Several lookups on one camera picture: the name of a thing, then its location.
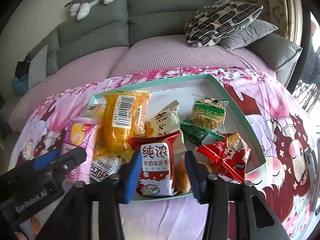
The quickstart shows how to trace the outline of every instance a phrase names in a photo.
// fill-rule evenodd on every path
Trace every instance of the black and white patterned pillow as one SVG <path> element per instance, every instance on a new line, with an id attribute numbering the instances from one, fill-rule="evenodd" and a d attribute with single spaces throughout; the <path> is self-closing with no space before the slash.
<path id="1" fill-rule="evenodd" d="M 205 6 L 191 16 L 185 25 L 187 43 L 190 47 L 215 45 L 247 27 L 262 9 L 262 5 L 225 0 Z"/>

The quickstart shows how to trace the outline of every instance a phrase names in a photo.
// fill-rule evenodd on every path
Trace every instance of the snack package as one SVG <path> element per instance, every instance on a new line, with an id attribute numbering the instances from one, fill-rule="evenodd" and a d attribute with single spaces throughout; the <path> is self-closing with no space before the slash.
<path id="1" fill-rule="evenodd" d="M 226 136 L 222 134 L 212 132 L 204 127 L 188 122 L 188 118 L 183 122 L 180 122 L 180 128 L 188 140 L 196 146 L 212 144 L 226 138 Z"/>
<path id="2" fill-rule="evenodd" d="M 146 122 L 146 137 L 165 136 L 180 130 L 180 118 L 178 115 L 179 102 L 174 100 L 162 109 L 155 117 Z M 183 134 L 173 143 L 173 152 L 180 153 L 186 151 Z"/>
<path id="3" fill-rule="evenodd" d="M 121 167 L 121 156 L 102 156 L 91 162 L 90 178 L 97 182 L 103 181 L 113 173 L 117 173 Z"/>
<path id="4" fill-rule="evenodd" d="M 209 165 L 216 173 L 240 183 L 244 182 L 244 170 L 250 151 L 238 133 L 214 144 L 201 145 L 197 149 L 197 152 L 209 157 Z"/>
<path id="5" fill-rule="evenodd" d="M 87 152 L 87 159 L 66 175 L 68 181 L 76 182 L 82 180 L 86 184 L 90 183 L 90 164 L 100 123 L 101 121 L 97 119 L 85 117 L 70 119 L 67 126 L 67 133 L 61 147 L 61 154 L 65 154 L 68 151 L 81 146 Z"/>
<path id="6" fill-rule="evenodd" d="M 103 96 L 107 106 L 94 159 L 115 155 L 130 159 L 134 151 L 127 140 L 145 135 L 145 114 L 151 92 L 110 91 Z"/>
<path id="7" fill-rule="evenodd" d="M 185 155 L 180 158 L 178 165 L 174 167 L 174 170 L 177 189 L 182 191 L 183 194 L 187 194 L 191 189 L 191 184 L 185 165 Z"/>
<path id="8" fill-rule="evenodd" d="M 190 118 L 195 125 L 214 130 L 224 124 L 226 107 L 229 101 L 197 96 L 192 107 Z"/>
<path id="9" fill-rule="evenodd" d="M 105 109 L 106 109 L 106 104 L 88 105 L 81 116 L 102 120 Z"/>
<path id="10" fill-rule="evenodd" d="M 144 196 L 176 194 L 172 144 L 180 131 L 154 138 L 130 138 L 128 142 L 142 152 L 142 170 L 137 191 Z"/>

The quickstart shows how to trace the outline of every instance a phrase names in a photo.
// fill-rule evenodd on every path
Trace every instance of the pink tablecloth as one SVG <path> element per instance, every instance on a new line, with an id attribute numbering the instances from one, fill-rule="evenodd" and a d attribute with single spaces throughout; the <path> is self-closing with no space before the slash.
<path id="1" fill-rule="evenodd" d="M 187 67 L 137 73 L 90 83 L 46 99 L 30 116 L 12 153 L 10 168 L 61 147 L 68 120 L 79 116 L 92 95 L 155 79 L 208 73 L 229 92 L 250 122 L 267 165 L 251 180 L 292 239 L 307 239 L 320 216 L 310 212 L 311 193 L 303 152 L 316 146 L 308 114 L 273 77 L 240 67 Z M 192 197 L 121 205 L 126 239 L 201 239 L 207 207 Z M 47 214 L 37 215 L 41 225 Z"/>

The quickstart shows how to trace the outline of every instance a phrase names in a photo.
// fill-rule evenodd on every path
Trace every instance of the curtain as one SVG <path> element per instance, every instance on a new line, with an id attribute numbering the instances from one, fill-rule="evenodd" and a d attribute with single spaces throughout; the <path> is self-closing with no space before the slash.
<path id="1" fill-rule="evenodd" d="M 286 39 L 299 43 L 302 30 L 302 20 L 298 19 L 300 0 L 238 0 L 252 2 L 263 5 L 263 10 L 258 19 L 270 22 L 276 25 L 279 29 L 277 34 Z"/>

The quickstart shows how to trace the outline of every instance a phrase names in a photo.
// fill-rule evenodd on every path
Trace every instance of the sofa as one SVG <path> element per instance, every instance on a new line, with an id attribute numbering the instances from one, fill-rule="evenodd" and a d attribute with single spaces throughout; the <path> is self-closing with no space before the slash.
<path id="1" fill-rule="evenodd" d="M 115 0 L 92 7 L 82 21 L 71 17 L 54 28 L 29 53 L 45 46 L 45 81 L 23 96 L 9 118 L 22 130 L 38 104 L 67 89 L 108 77 L 173 66 L 242 66 L 264 71 L 286 85 L 300 51 L 271 33 L 246 48 L 226 51 L 219 46 L 190 48 L 184 25 L 198 9 L 217 0 Z M 292 57 L 283 58 L 287 52 Z"/>

